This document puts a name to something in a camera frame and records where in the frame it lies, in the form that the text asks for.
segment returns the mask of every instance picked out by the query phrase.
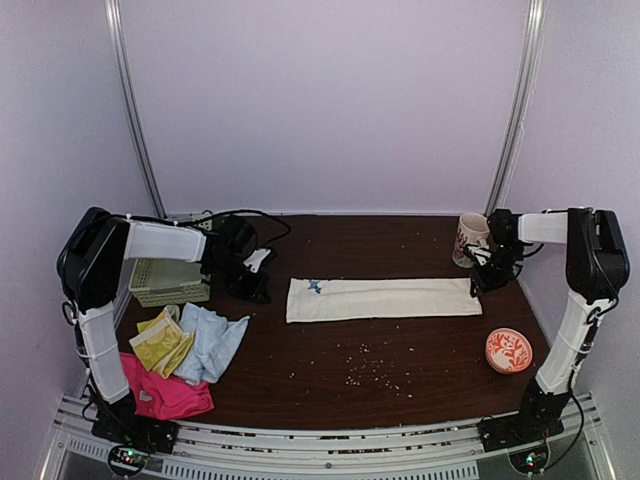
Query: robotic arm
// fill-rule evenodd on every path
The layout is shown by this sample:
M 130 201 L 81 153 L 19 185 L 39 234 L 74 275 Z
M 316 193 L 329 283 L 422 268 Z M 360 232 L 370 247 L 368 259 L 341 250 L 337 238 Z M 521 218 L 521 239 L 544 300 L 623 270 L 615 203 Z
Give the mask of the robotic arm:
M 89 209 L 58 257 L 56 268 L 69 299 L 63 313 L 74 326 L 76 349 L 90 369 L 98 406 L 92 433 L 146 451 L 170 453 L 176 425 L 135 415 L 135 399 L 124 374 L 114 328 L 116 297 L 124 260 L 158 258 L 197 262 L 215 274 L 227 291 L 245 300 L 268 303 L 269 275 L 261 267 L 272 249 L 241 254 L 255 230 L 228 216 L 212 232 L 154 218 L 113 215 Z
M 509 448 L 561 433 L 560 416 L 573 395 L 575 378 L 589 354 L 604 315 L 618 303 L 629 278 L 629 261 L 612 211 L 570 208 L 562 212 L 515 215 L 496 210 L 488 219 L 497 248 L 470 246 L 474 260 L 472 295 L 478 296 L 513 281 L 531 256 L 533 243 L 567 246 L 569 298 L 564 319 L 549 356 L 531 380 L 514 416 L 482 421 L 485 451 Z

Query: metal pole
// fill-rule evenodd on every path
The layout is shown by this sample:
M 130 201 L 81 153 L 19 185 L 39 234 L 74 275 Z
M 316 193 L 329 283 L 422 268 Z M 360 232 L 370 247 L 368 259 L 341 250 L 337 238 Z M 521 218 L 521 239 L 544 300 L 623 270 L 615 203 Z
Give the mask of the metal pole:
M 529 102 L 531 87 L 535 75 L 536 64 L 540 54 L 540 41 L 542 39 L 542 22 L 547 0 L 531 0 L 529 4 L 529 19 L 525 33 L 520 74 L 516 86 L 516 95 L 513 100 L 511 117 L 507 127 L 507 134 L 500 154 L 500 163 L 493 181 L 493 187 L 485 213 L 491 214 L 495 208 L 502 204 L 513 163 L 517 155 L 518 141 L 524 121 L 524 114 Z
M 147 144 L 145 142 L 142 125 L 140 123 L 140 115 L 138 113 L 136 99 L 133 94 L 133 82 L 131 81 L 131 72 L 129 70 L 129 61 L 127 59 L 127 50 L 125 47 L 122 21 L 120 18 L 120 1 L 105 0 L 105 8 L 107 11 L 109 34 L 111 35 L 111 42 L 113 43 L 118 73 L 120 74 L 122 93 L 127 107 L 129 128 L 131 130 L 131 137 L 133 138 L 138 163 L 142 171 L 142 178 L 147 188 L 147 193 L 151 198 L 156 216 L 166 218 L 167 212 L 164 209 L 162 198 L 160 197 L 158 182 L 153 174 L 153 168 L 151 166 L 151 161 L 149 160 L 149 151 L 147 150 Z

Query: red cloth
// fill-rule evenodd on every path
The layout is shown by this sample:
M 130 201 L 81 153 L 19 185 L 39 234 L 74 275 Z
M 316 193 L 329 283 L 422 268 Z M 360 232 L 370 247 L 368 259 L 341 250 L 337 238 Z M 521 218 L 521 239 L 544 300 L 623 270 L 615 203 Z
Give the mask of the red cloth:
M 136 413 L 158 420 L 178 420 L 213 410 L 209 384 L 197 387 L 171 376 L 147 372 L 135 355 L 121 353 L 124 374 L 136 398 Z

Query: folded towel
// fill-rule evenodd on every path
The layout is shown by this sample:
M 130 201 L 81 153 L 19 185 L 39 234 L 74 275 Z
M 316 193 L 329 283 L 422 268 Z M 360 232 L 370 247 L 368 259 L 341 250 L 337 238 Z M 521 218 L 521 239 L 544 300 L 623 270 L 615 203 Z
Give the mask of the folded towel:
M 136 399 L 136 413 L 158 420 L 178 420 L 213 410 L 209 385 L 193 387 L 184 380 L 147 373 L 135 355 L 121 353 L 124 373 Z
M 248 325 L 249 317 L 229 322 L 216 312 L 187 303 L 180 327 L 184 332 L 195 332 L 196 339 L 174 375 L 190 385 L 201 381 L 217 383 L 240 347 Z
M 129 340 L 145 369 L 162 378 L 169 378 L 193 345 L 194 334 L 176 324 L 179 314 L 176 305 L 167 305 L 155 319 L 138 323 L 139 334 Z
M 352 318 L 480 315 L 468 278 L 416 280 L 292 279 L 287 322 Z

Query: blue embroidered design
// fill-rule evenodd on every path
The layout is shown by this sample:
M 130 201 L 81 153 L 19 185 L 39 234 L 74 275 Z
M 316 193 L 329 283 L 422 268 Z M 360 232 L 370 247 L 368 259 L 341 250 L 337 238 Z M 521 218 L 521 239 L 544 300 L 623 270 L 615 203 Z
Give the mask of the blue embroidered design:
M 307 290 L 315 290 L 317 294 L 322 292 L 322 287 L 318 285 L 320 280 L 309 280 L 309 288 Z

